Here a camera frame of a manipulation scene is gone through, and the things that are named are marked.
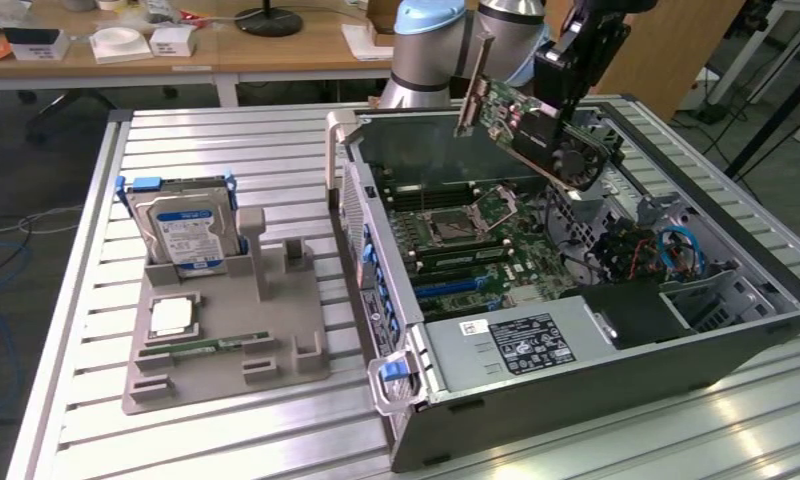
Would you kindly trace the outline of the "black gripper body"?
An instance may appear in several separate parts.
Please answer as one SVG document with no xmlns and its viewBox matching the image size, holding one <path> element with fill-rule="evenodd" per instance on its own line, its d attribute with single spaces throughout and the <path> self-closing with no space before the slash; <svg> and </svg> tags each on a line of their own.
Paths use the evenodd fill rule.
<svg viewBox="0 0 800 480">
<path fill-rule="evenodd" d="M 567 48 L 577 55 L 579 79 L 589 87 L 598 84 L 631 32 L 626 17 L 655 8 L 655 0 L 575 1 L 562 26 L 562 38 L 581 24 Z"/>
</svg>

